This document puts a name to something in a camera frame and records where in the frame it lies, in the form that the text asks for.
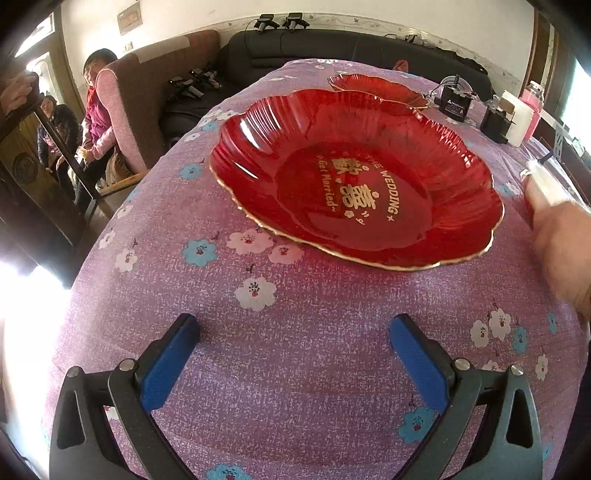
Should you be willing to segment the person's right hand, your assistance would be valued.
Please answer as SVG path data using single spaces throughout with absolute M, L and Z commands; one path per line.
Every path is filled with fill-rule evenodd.
M 527 162 L 525 196 L 533 211 L 534 249 L 557 299 L 590 318 L 590 210 L 535 160 Z

